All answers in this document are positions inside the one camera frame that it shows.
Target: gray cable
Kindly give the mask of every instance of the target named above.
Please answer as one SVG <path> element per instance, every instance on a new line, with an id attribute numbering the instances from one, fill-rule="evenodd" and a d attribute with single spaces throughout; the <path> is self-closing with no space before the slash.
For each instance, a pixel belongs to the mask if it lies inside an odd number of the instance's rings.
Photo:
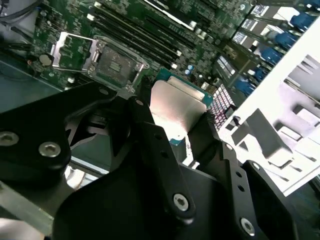
<path id="1" fill-rule="evenodd" d="M 25 20 L 27 17 L 29 17 L 35 11 L 37 11 L 37 9 L 35 9 L 34 11 L 31 10 L 31 11 L 27 12 L 25 15 L 21 16 L 19 19 L 15 20 L 15 21 L 6 22 L 5 25 L 10 26 L 10 27 L 17 26 L 19 23 L 21 23 L 23 20 Z"/>
<path id="2" fill-rule="evenodd" d="M 27 6 L 26 8 L 17 11 L 15 13 L 12 13 L 10 15 L 7 16 L 0 16 L 0 23 L 6 22 L 6 21 L 10 21 L 10 20 L 14 20 L 16 18 L 19 18 L 21 16 L 23 16 L 24 14 L 32 11 L 33 9 L 35 9 L 36 7 L 38 7 L 44 0 L 37 0 L 35 3 Z"/>

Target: cable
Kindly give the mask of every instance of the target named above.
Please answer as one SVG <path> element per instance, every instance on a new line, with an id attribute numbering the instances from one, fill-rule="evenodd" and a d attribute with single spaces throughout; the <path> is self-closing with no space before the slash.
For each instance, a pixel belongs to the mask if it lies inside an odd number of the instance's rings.
<path id="1" fill-rule="evenodd" d="M 16 26 L 19 23 L 21 23 L 23 20 L 25 20 L 27 17 L 29 17 L 31 14 L 33 14 L 35 11 L 37 11 L 37 9 L 35 9 L 34 11 L 31 10 L 31 11 L 27 12 L 25 15 L 23 15 L 22 17 L 20 17 L 19 19 L 15 20 L 15 21 L 7 22 L 5 25 L 10 26 L 10 27 Z"/>
<path id="2" fill-rule="evenodd" d="M 0 75 L 4 76 L 7 80 L 16 81 L 16 82 L 29 82 L 30 80 L 32 80 L 32 77 L 30 77 L 30 76 L 28 78 L 12 77 L 12 76 L 4 74 L 1 70 L 0 70 Z"/>
<path id="3" fill-rule="evenodd" d="M 11 31 L 19 34 L 20 36 L 22 36 L 23 38 L 25 38 L 27 41 L 29 41 L 30 43 L 32 43 L 32 37 L 29 36 L 28 34 L 24 33 L 23 31 L 21 31 L 19 28 L 13 26 L 11 27 Z"/>
<path id="4" fill-rule="evenodd" d="M 12 13 L 10 15 L 7 15 L 7 16 L 1 16 L 0 17 L 0 23 L 3 23 L 5 21 L 10 21 L 10 20 L 14 20 L 16 18 L 19 18 L 21 17 L 22 15 L 32 11 L 33 9 L 35 9 L 36 7 L 38 7 L 44 0 L 37 0 L 35 3 L 27 6 L 26 8 L 20 10 L 20 11 L 17 11 L 15 13 Z"/>

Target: silver metal plate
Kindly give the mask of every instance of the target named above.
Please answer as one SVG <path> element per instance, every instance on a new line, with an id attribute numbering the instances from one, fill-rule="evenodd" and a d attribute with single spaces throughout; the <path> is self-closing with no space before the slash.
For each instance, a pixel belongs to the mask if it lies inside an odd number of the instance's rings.
<path id="1" fill-rule="evenodd" d="M 164 128 L 168 139 L 182 140 L 207 107 L 187 93 L 157 81 L 151 91 L 150 110 L 157 125 Z"/>

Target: black metal bracket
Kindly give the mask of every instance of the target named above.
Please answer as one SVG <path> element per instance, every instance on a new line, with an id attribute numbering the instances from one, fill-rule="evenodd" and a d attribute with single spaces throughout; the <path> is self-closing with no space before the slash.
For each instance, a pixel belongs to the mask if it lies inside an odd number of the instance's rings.
<path id="1" fill-rule="evenodd" d="M 115 91 L 89 83 L 2 113 L 0 179 L 39 185 L 57 182 L 71 159 L 66 123 L 115 97 Z"/>

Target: mounting hole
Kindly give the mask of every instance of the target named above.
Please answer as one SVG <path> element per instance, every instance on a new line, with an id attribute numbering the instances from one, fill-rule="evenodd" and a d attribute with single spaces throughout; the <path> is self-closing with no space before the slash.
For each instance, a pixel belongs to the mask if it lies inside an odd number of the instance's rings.
<path id="1" fill-rule="evenodd" d="M 246 229 L 251 230 L 251 226 L 249 225 L 249 223 L 245 223 L 244 226 Z"/>
<path id="2" fill-rule="evenodd" d="M 235 174 L 239 177 L 239 178 L 242 178 L 242 175 L 240 172 L 236 171 Z"/>
<path id="3" fill-rule="evenodd" d="M 161 154 L 161 156 L 162 156 L 163 158 L 165 158 L 165 159 L 168 159 L 168 158 L 169 158 L 168 153 L 166 153 L 165 151 L 160 152 L 160 154 Z"/>
<path id="4" fill-rule="evenodd" d="M 161 140 L 162 139 L 162 136 L 160 136 L 159 134 L 155 134 L 154 137 L 158 140 Z"/>
<path id="5" fill-rule="evenodd" d="M 259 165 L 258 165 L 258 164 L 256 164 L 255 162 L 254 162 L 254 163 L 252 163 L 252 165 L 253 165 L 257 170 L 260 170 Z"/>
<path id="6" fill-rule="evenodd" d="M 104 94 L 104 95 L 109 95 L 109 92 L 104 88 L 99 88 L 99 92 Z"/>
<path id="7" fill-rule="evenodd" d="M 229 150 L 233 150 L 232 146 L 230 146 L 228 143 L 226 143 L 225 146 L 226 146 Z"/>
<path id="8" fill-rule="evenodd" d="M 244 187 L 241 186 L 241 185 L 238 185 L 238 189 L 239 189 L 241 192 L 244 192 L 244 191 L 245 191 Z"/>

